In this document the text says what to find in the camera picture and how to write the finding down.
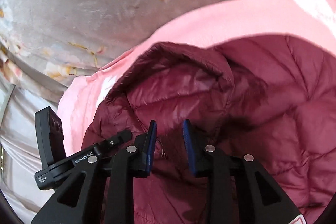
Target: quilted fabric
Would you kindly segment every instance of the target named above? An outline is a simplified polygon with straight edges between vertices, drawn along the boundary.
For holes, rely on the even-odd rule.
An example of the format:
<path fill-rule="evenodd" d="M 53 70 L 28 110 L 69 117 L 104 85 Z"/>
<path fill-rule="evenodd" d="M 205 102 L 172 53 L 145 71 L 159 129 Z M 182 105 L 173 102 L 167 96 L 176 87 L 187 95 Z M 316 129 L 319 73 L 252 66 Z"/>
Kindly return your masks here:
<path fill-rule="evenodd" d="M 99 105 L 83 148 L 157 121 L 152 175 L 134 180 L 135 223 L 201 223 L 206 180 L 194 179 L 182 136 L 189 118 L 227 154 L 254 155 L 307 223 L 336 190 L 336 59 L 297 37 L 265 35 L 200 49 L 161 42 Z"/>

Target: pink blanket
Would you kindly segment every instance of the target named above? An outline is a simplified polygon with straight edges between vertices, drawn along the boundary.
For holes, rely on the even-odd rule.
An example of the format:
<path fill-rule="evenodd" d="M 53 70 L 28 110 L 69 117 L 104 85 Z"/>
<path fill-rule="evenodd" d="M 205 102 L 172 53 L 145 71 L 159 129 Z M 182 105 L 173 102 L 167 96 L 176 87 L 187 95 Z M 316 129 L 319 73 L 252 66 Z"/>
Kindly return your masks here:
<path fill-rule="evenodd" d="M 231 0 L 172 20 L 149 39 L 125 52 L 92 76 L 74 79 L 64 93 L 62 119 L 67 155 L 80 150 L 97 107 L 137 57 L 158 41 L 210 47 L 254 34 L 292 34 L 336 55 L 336 0 Z"/>

